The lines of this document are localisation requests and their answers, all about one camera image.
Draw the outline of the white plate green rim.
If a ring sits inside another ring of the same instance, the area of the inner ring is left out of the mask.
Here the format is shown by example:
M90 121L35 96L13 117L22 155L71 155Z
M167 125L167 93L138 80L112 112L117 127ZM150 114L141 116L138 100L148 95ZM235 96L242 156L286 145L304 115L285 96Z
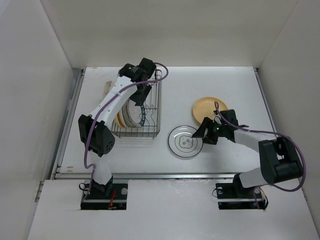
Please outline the white plate green rim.
M173 154L182 159L190 159L197 156L203 148L201 138L193 138L197 130L189 125L181 125L174 128L168 136L168 147Z

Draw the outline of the tan plastic plate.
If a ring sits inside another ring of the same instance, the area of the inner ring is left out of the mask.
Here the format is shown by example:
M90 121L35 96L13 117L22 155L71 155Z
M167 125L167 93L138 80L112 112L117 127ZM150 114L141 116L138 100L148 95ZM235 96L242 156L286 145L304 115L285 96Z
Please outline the tan plastic plate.
M215 118L214 111L216 110L215 102L219 105L220 111L228 110L227 105L216 97L203 97L195 102L192 107L192 114L195 121L200 125L204 118L208 117L213 120Z

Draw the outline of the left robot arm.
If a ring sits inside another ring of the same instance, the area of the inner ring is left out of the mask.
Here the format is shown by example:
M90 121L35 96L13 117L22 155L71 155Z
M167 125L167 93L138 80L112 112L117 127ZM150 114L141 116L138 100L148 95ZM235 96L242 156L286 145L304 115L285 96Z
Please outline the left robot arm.
M125 64L117 73L115 83L101 103L88 115L80 115L78 128L80 141L84 144L84 167L92 169L89 192L95 192L100 198L107 198L112 192L113 175L109 169L98 170L107 161L102 157L108 154L115 137L111 132L113 121L126 102L143 107L152 86L162 81L153 78L157 64L143 58L138 65Z

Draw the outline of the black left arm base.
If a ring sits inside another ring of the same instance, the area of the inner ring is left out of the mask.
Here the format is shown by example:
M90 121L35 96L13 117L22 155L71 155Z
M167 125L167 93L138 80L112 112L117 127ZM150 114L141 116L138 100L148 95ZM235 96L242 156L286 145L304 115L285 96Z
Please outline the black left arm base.
M128 183L113 183L111 191L105 195L96 189L91 189L89 194L80 203L81 210L126 210L128 197Z

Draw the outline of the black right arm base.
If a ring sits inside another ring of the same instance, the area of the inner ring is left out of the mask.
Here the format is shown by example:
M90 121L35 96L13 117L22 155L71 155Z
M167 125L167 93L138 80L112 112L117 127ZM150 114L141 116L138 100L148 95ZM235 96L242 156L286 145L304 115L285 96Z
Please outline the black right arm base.
M218 182L212 193L216 193L219 210L266 210L269 200L260 187L251 187L238 193L232 183Z

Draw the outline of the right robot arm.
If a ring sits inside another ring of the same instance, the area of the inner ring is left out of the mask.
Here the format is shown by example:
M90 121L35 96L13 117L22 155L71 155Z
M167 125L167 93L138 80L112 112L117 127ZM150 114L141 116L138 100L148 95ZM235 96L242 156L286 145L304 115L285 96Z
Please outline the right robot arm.
M259 167L238 173L232 182L232 193L243 197L251 189L271 185L292 179L301 179L300 184L291 189L299 190L306 178L306 162L302 151L287 135L248 129L246 125L239 125L233 109L215 110L219 120L205 117L192 135L202 139L209 145L216 145L219 138L225 138L235 144L246 146L259 154Z

